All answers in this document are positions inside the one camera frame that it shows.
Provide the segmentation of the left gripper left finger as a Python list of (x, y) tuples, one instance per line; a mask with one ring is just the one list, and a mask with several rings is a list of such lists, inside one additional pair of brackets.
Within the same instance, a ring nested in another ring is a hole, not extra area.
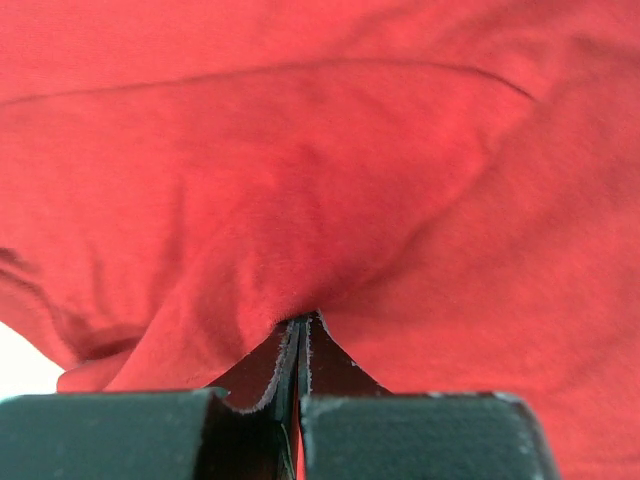
[(299, 326), (209, 386), (1, 402), (4, 479), (292, 479)]

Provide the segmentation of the dark red t shirt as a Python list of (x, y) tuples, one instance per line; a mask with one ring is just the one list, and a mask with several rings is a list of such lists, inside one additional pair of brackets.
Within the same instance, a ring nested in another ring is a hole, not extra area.
[(638, 3), (2, 3), (1, 319), (60, 392), (201, 388), (313, 310), (637, 478)]

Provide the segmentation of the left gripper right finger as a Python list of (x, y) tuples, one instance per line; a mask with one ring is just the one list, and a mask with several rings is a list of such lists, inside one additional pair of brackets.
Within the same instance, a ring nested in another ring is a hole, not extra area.
[(309, 479), (557, 479), (529, 406), (500, 392), (394, 394), (300, 322), (299, 424)]

